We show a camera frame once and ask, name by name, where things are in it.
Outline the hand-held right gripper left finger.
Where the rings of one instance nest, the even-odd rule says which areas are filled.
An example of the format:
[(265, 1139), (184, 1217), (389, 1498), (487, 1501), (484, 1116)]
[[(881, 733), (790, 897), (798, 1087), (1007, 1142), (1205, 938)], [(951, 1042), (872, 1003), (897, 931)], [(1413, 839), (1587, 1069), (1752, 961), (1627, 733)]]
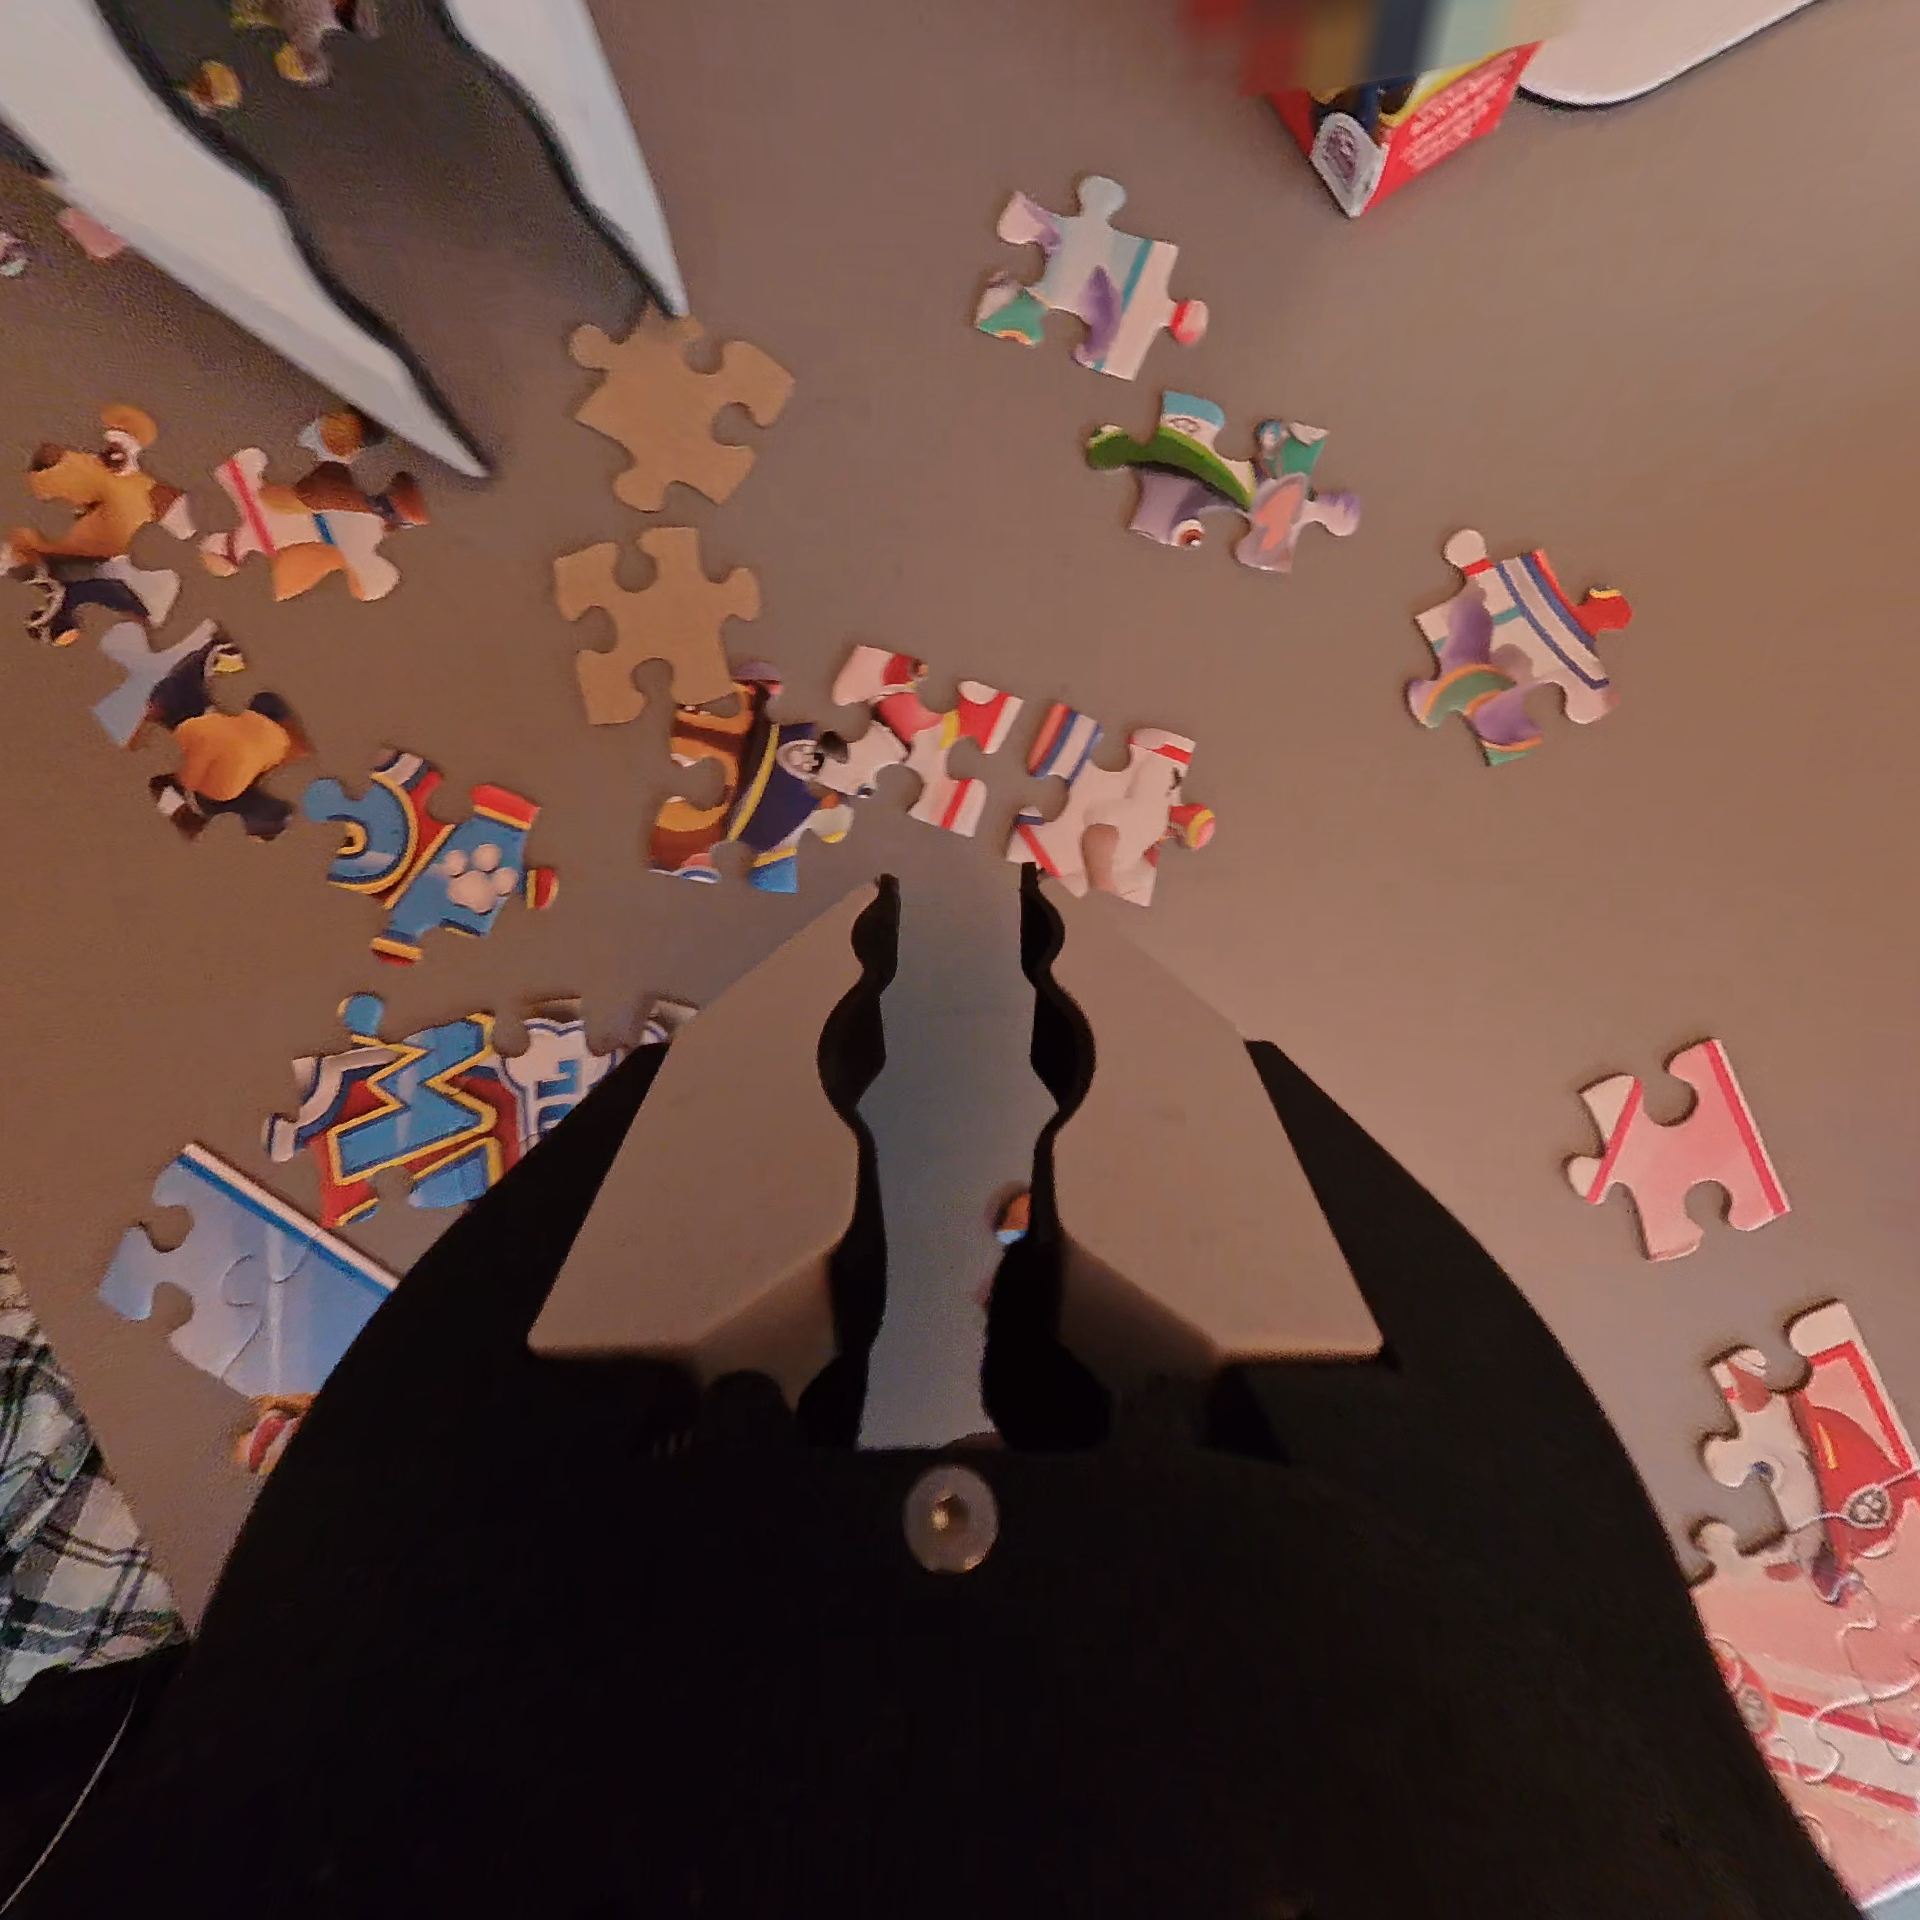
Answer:
[(856, 1445), (886, 1294), (861, 1100), (897, 929), (897, 879), (861, 882), (667, 1042), (534, 1354), (655, 1359), (696, 1386), (767, 1375), (806, 1441)]

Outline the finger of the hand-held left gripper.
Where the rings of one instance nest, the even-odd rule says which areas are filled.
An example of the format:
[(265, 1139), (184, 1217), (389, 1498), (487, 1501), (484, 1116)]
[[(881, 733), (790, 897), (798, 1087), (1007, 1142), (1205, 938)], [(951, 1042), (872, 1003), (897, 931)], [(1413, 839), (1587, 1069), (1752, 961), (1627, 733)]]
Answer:
[(665, 206), (585, 3), (441, 3), (452, 46), (526, 119), (566, 198), (670, 318), (688, 291)]
[(278, 182), (92, 3), (1, 5), (8, 134), (76, 209), (397, 439), (469, 477), (487, 452), (405, 340), (349, 295)]

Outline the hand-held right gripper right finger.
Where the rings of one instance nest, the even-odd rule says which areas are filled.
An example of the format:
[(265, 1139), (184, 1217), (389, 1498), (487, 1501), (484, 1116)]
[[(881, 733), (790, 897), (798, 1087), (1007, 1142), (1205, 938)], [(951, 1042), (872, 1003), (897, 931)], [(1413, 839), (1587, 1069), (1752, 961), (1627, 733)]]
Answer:
[(1367, 1362), (1384, 1338), (1238, 1028), (1091, 898), (1020, 870), (1029, 1220), (991, 1278), (980, 1401), (1007, 1449), (1094, 1449), (1160, 1386)]

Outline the plain brown cardboard puzzle piece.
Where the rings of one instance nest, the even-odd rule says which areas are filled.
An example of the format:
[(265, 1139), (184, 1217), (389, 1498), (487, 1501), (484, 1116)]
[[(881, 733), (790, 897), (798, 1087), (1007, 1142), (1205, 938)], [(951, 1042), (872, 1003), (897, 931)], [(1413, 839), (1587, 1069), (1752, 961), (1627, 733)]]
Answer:
[(598, 729), (643, 718), (648, 700), (635, 673), (660, 661), (670, 669), (677, 706), (704, 706), (732, 690), (721, 628), (729, 619), (753, 619), (760, 589), (749, 567), (713, 579), (689, 526), (659, 526), (643, 532), (637, 550), (653, 564), (653, 581), (628, 589), (616, 581), (621, 549), (589, 543), (553, 559), (551, 583), (564, 619), (589, 611), (607, 612), (614, 641), (607, 650), (576, 654), (576, 681), (585, 722)]
[(576, 420), (628, 452), (614, 495), (635, 511), (660, 511), (672, 486), (725, 505), (757, 452), (719, 442), (716, 418), (736, 407), (767, 427), (795, 390), (795, 378), (752, 343), (729, 340), (713, 369), (695, 369), (688, 349), (701, 340), (696, 319), (639, 319), (621, 338), (580, 325), (566, 338), (569, 358), (600, 378)]

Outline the blue paw print puzzle section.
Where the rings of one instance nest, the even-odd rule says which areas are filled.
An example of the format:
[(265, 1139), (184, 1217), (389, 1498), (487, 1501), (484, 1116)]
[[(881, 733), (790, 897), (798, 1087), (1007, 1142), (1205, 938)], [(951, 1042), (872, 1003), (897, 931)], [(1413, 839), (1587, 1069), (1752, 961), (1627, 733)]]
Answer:
[(429, 759), (395, 750), (369, 770), (358, 795), (336, 777), (316, 779), (301, 794), (304, 815), (343, 834), (327, 879), (381, 909), (381, 929), (369, 940), (381, 965), (416, 965), (431, 931), (478, 940), (508, 901), (543, 909), (559, 894), (556, 870), (526, 858), (540, 804), (497, 785), (475, 785), (469, 814), (447, 823), (431, 810), (441, 782)]

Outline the light blue sky puzzle section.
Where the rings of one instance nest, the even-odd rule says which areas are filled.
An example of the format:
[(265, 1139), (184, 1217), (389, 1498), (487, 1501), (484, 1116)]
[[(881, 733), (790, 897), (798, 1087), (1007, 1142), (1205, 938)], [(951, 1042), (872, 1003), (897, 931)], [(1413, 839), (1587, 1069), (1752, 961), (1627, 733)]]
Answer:
[(188, 1235), (158, 1247), (129, 1228), (97, 1297), (127, 1321), (149, 1318), (159, 1289), (188, 1298), (169, 1345), (251, 1405), (232, 1457), (265, 1478), (397, 1278), (199, 1142), (167, 1161), (151, 1197), (183, 1210)]

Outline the pink red striped puzzle piece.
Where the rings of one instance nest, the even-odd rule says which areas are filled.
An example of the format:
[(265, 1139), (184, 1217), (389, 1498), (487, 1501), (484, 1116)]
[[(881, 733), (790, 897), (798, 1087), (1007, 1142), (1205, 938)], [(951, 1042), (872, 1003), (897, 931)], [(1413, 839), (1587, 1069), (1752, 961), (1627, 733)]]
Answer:
[(1697, 1247), (1703, 1230), (1689, 1213), (1697, 1187), (1720, 1191), (1720, 1217), (1737, 1231), (1767, 1228), (1791, 1210), (1726, 1044), (1695, 1041), (1664, 1069), (1694, 1094), (1685, 1118), (1653, 1118), (1637, 1074), (1607, 1074), (1577, 1091), (1598, 1150), (1564, 1165), (1569, 1191), (1589, 1206), (1615, 1188), (1629, 1195), (1649, 1261), (1689, 1257)]

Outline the police hat dog puzzle piece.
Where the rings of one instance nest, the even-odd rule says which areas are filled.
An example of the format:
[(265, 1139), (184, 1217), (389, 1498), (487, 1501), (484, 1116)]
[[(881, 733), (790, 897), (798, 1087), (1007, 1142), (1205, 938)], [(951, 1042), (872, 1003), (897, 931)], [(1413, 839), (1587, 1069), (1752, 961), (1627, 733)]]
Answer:
[(144, 626), (123, 619), (101, 638), (101, 652), (123, 678), (96, 702), (94, 718), (125, 753), (153, 729), (171, 738), (177, 765), (151, 777), (151, 797), (183, 839), (196, 842), (222, 815), (232, 815), (251, 842), (278, 839), (294, 810), (268, 779), (310, 748), (278, 692), (261, 690), (245, 708), (220, 702), (220, 684), (249, 669), (228, 633), (203, 619), (183, 641), (156, 650)]

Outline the purple teal striped puzzle piece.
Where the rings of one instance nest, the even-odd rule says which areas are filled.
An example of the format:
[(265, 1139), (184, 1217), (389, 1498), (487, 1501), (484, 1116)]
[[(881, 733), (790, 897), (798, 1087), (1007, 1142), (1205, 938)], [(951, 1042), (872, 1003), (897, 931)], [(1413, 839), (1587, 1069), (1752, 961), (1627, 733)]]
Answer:
[(1615, 587), (1569, 596), (1542, 549), (1500, 559), (1477, 527), (1445, 541), (1457, 589), (1417, 615), (1430, 667), (1404, 700), (1422, 729), (1462, 719), (1488, 765), (1523, 762), (1542, 741), (1529, 694), (1557, 692), (1566, 719), (1593, 725), (1615, 706), (1600, 638), (1622, 630), (1632, 603)]

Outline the green purple puzzle piece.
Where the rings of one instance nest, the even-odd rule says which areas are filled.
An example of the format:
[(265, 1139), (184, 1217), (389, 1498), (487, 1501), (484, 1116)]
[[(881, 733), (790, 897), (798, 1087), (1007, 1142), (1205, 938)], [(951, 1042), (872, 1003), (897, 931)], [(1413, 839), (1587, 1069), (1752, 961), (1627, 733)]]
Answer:
[(1209, 514), (1231, 511), (1240, 517), (1233, 559), (1272, 573), (1291, 572), (1297, 541), (1309, 527), (1333, 537), (1357, 532), (1360, 498), (1313, 484), (1326, 427), (1259, 420), (1252, 455), (1233, 460), (1216, 443), (1222, 425), (1225, 415), (1212, 399), (1166, 390), (1151, 435), (1137, 439), (1103, 422), (1086, 439), (1087, 468), (1132, 473), (1136, 479), (1128, 532), (1190, 549), (1205, 541)]

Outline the red border dog puzzle section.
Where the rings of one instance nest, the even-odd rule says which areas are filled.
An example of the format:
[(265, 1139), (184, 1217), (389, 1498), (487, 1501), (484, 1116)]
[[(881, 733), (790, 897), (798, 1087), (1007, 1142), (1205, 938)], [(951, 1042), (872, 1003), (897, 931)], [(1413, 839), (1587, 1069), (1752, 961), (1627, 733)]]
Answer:
[(1780, 1529), (1741, 1549), (1712, 1519), (1694, 1603), (1749, 1735), (1856, 1905), (1918, 1886), (1918, 1452), (1845, 1302), (1799, 1313), (1806, 1365), (1712, 1362), (1732, 1428), (1701, 1442), (1727, 1493), (1763, 1491)]

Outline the grey desk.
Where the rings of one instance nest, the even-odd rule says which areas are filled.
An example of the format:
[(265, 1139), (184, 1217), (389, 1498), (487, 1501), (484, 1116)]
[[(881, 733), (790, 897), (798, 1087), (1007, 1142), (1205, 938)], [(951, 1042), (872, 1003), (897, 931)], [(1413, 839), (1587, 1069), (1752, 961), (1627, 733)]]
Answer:
[[(265, 66), (216, 127), (278, 182), (332, 276), (405, 340), (487, 452), (423, 466), (400, 583), (271, 598), (265, 559), (181, 567), (183, 617), (246, 654), (310, 755), (193, 842), (158, 729), (86, 718), (101, 647), (60, 659), (5, 611), (5, 1251), (190, 1620), (133, 1663), (133, 1732), (14, 1915), (1856, 1915), (1773, 1783), (1701, 1631), (1695, 1548), (1777, 1533), (1701, 1442), (1710, 1365), (1806, 1371), (1785, 1327), (1852, 1309), (1915, 1426), (1915, 5), (1817, 5), (1622, 116), (1520, 113), (1360, 221), (1169, 5), (591, 5), (665, 203), (695, 369), (725, 343), (795, 378), (725, 505), (614, 495), (628, 452), (576, 420), (569, 334), (627, 334), (639, 284), (569, 203), (501, 84), (425, 5), (309, 94)], [(1134, 380), (975, 331), (1016, 190), (1180, 249), (1207, 338)], [(1128, 532), (1136, 479), (1086, 439), (1155, 431), (1166, 390), (1320, 425), (1291, 572)], [(854, 645), (1023, 706), (951, 750), (971, 836), (880, 772), (799, 890), (648, 870), (683, 772), (670, 669), (643, 718), (585, 722), (553, 559), (689, 526), (747, 567), (729, 674), (781, 669), (779, 722), (859, 738)], [(1615, 706), (1488, 765), (1404, 700), (1445, 541), (1542, 549), (1569, 596), (1620, 589)], [(1245, 1041), (1382, 1333), (1367, 1362), (1272, 1362), (1207, 1404), (1160, 1386), (1092, 1449), (1009, 1449), (980, 1401), (1001, 1197), (1047, 1109), (1027, 1065), (1014, 815), (1048, 706), (1190, 735), (1205, 849), (1149, 906), (1087, 891)], [(540, 804), (543, 909), (431, 931), (381, 965), (381, 909), (329, 882), (301, 812), (387, 753)], [(696, 1386), (556, 1359), (529, 1333), (665, 1059), (725, 990), (856, 885), (893, 876), (878, 1150), (886, 1294), (854, 1447), (806, 1441), (759, 1374)], [(407, 1036), (579, 999), (630, 1053), (483, 1197), (319, 1223), (313, 1158), (263, 1125), (341, 1003)], [(1589, 1206), (1577, 1091), (1648, 1114), (1720, 1041), (1791, 1210), (1640, 1251)], [(97, 1284), (153, 1183), (203, 1146), (397, 1287), (270, 1476), (251, 1405)]]

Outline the brown dog head puzzle piece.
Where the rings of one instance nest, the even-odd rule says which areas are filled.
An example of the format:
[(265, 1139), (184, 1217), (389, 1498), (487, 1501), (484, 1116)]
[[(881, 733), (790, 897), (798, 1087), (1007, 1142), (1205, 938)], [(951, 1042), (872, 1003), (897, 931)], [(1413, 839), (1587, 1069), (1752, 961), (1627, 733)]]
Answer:
[(332, 78), (329, 38), (380, 35), (377, 3), (228, 3), (230, 25), (243, 33), (278, 36), (271, 63), (301, 87), (321, 87)]

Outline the red blue logo puzzle section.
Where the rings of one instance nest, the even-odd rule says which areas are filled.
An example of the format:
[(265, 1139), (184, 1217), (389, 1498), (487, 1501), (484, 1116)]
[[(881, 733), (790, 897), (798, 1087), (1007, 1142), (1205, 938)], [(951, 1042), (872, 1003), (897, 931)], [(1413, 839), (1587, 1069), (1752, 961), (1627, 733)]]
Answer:
[(630, 1053), (595, 1046), (580, 1002), (559, 997), (518, 1009), (524, 1044), (509, 1051), (491, 1013), (391, 1037), (387, 1002), (358, 991), (337, 1019), (344, 1044), (294, 1061), (299, 1101), (261, 1135), (273, 1164), (316, 1164), (327, 1228), (372, 1213), (389, 1174), (413, 1210), (483, 1197)]

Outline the orange dog face puzzle piece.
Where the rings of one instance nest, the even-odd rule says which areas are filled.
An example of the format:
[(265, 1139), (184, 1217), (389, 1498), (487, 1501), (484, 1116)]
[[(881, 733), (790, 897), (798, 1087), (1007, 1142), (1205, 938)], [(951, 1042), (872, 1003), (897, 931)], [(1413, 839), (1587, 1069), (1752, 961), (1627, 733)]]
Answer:
[(102, 443), (73, 449), (40, 443), (30, 461), (30, 492), (40, 503), (71, 510), (60, 534), (14, 527), (5, 534), (1, 570), (35, 587), (28, 630), (48, 645), (80, 636), (88, 607), (156, 623), (169, 617), (177, 573), (147, 570), (129, 558), (135, 534), (158, 526), (188, 539), (193, 532), (188, 495), (144, 470), (144, 455), (158, 439), (156, 420), (129, 402), (102, 407)]

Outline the tan pink striped puzzle piece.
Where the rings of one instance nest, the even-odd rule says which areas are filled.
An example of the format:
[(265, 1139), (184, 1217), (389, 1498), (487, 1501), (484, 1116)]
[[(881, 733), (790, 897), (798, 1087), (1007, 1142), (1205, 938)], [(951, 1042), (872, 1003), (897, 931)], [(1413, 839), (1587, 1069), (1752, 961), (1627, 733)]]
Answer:
[(245, 562), (265, 558), (276, 602), (313, 589), (329, 573), (343, 573), (357, 602), (387, 596), (400, 570), (384, 555), (384, 541), (429, 523), (412, 473), (397, 470), (377, 492), (358, 484), (357, 461), (387, 439), (380, 422), (349, 405), (327, 411), (299, 435), (319, 461), (291, 484), (268, 479), (263, 449), (236, 451), (212, 470), (236, 523), (199, 541), (203, 570), (230, 579)]

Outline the white dog red striped puzzle piece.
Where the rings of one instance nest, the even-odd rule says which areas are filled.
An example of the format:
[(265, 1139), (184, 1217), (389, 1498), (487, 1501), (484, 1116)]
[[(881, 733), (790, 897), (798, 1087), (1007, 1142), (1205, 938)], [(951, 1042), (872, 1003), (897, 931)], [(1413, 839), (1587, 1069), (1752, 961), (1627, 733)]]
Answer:
[(1149, 906), (1163, 849), (1199, 850), (1216, 830), (1213, 810), (1183, 799), (1195, 743), (1163, 727), (1126, 735), (1126, 763), (1094, 763), (1101, 725), (1067, 703), (1047, 708), (1027, 772), (1065, 782), (1063, 810), (1041, 818), (1023, 807), (1006, 842), (1006, 859), (1039, 869), (1067, 894), (1100, 891)]

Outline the white purple red knob puzzle piece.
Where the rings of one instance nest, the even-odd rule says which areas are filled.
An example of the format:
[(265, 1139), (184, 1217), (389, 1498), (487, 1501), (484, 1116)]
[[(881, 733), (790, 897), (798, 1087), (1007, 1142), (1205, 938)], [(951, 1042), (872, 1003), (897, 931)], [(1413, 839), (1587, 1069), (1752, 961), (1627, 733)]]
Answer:
[(1209, 331), (1201, 300), (1176, 300), (1167, 282), (1180, 249), (1116, 227), (1126, 191), (1111, 175), (1080, 175), (1076, 210), (1060, 213), (1016, 190), (997, 220), (997, 238), (1041, 254), (1030, 282), (998, 271), (975, 300), (973, 327), (991, 338), (1037, 345), (1052, 314), (1080, 322), (1072, 349), (1080, 369), (1134, 380), (1151, 343), (1199, 345)]

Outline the colourful puzzle box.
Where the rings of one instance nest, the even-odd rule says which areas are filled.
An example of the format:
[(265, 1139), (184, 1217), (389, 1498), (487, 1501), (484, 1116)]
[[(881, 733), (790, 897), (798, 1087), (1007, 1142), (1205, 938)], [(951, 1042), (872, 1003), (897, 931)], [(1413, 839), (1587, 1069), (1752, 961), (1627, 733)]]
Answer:
[(1804, 3), (1230, 5), (1238, 78), (1360, 217), (1494, 132), (1517, 94), (1629, 105)]

